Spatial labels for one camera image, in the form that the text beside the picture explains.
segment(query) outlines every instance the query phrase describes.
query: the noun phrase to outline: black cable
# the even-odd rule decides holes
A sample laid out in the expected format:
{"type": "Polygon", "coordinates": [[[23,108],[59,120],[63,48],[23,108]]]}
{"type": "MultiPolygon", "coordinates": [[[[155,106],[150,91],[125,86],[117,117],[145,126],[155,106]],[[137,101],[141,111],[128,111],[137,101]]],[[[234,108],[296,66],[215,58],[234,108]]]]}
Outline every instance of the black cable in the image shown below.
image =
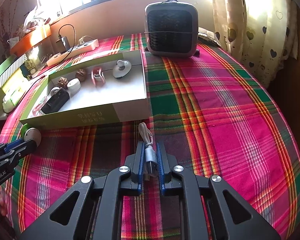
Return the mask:
{"type": "Polygon", "coordinates": [[[73,30],[74,30],[74,42],[73,42],[73,46],[72,46],[70,52],[69,52],[69,53],[68,53],[68,54],[67,54],[67,55],[66,55],[66,56],[58,63],[58,65],[61,64],[61,63],[62,63],[62,62],[70,55],[70,53],[72,52],[72,50],[73,50],[73,48],[74,48],[75,40],[76,40],[76,38],[77,38],[76,33],[75,33],[75,28],[73,27],[72,24],[65,24],[65,25],[62,25],[62,26],[60,27],[59,31],[58,31],[59,37],[60,37],[60,30],[61,30],[61,28],[64,27],[64,26],[67,26],[67,25],[70,25],[70,26],[73,28],[73,30]]]}

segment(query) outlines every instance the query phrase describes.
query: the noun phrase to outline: white tape roll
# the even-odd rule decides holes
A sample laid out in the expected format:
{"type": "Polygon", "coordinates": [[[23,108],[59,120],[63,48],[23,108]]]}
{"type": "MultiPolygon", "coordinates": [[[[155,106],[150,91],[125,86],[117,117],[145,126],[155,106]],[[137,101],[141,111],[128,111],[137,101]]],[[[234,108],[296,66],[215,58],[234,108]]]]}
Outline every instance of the white tape roll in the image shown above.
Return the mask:
{"type": "Polygon", "coordinates": [[[70,95],[73,96],[81,88],[79,79],[75,78],[75,79],[70,80],[69,83],[68,83],[68,85],[67,85],[67,87],[68,87],[68,90],[70,92],[70,95]]]}
{"type": "Polygon", "coordinates": [[[24,140],[25,142],[28,140],[34,140],[37,146],[39,146],[41,142],[41,133],[36,128],[30,128],[26,131],[24,140]]]}

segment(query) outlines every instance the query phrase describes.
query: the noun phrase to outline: walnut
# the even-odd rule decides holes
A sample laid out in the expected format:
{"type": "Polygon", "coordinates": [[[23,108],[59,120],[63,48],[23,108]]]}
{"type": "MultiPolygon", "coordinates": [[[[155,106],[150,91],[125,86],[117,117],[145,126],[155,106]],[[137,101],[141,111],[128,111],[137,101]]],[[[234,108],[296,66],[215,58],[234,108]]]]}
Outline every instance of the walnut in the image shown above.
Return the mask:
{"type": "Polygon", "coordinates": [[[69,81],[66,78],[61,77],[58,80],[58,87],[68,89],[68,87],[67,87],[68,82],[69,81]]]}
{"type": "Polygon", "coordinates": [[[79,69],[75,73],[75,78],[79,79],[80,82],[83,82],[87,79],[87,72],[84,69],[79,69]]]}

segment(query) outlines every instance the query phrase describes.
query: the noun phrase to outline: bed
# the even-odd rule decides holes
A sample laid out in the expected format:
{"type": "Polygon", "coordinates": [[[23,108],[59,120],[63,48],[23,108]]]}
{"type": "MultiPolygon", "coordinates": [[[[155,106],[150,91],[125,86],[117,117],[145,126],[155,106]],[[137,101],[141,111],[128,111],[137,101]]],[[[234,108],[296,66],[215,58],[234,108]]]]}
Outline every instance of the bed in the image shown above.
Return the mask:
{"type": "MultiPolygon", "coordinates": [[[[145,51],[141,34],[99,41],[92,52],[36,77],[100,55],[141,49],[151,116],[145,120],[167,153],[195,174],[221,175],[286,239],[300,222],[300,154],[269,94],[222,49],[199,40],[198,57],[172,59],[145,51]]],[[[18,122],[34,84],[9,115],[0,143],[20,136],[18,122]]],[[[135,152],[140,121],[42,131],[37,151],[20,161],[3,189],[8,218],[25,230],[84,175],[100,177],[135,152]]],[[[125,197],[122,239],[180,239],[178,200],[160,197],[158,181],[125,197]]]]}

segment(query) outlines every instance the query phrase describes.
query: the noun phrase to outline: green box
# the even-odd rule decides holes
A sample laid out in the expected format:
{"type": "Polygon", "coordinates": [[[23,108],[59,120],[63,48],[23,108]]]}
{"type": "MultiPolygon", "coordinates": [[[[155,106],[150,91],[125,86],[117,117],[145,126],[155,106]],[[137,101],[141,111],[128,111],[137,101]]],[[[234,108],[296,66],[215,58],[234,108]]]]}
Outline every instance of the green box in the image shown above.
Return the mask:
{"type": "Polygon", "coordinates": [[[45,77],[24,110],[20,122],[45,130],[147,118],[149,108],[145,72],[140,50],[135,50],[77,63],[45,77]],[[116,79],[112,75],[112,68],[119,59],[130,61],[132,68],[126,76],[116,79]],[[102,67],[106,79],[101,87],[94,87],[91,79],[91,70],[96,66],[102,67]],[[70,99],[58,112],[33,116],[34,107],[50,93],[58,79],[65,77],[71,80],[79,69],[85,69],[88,73],[86,81],[81,83],[80,91],[70,95],[70,99]]]}

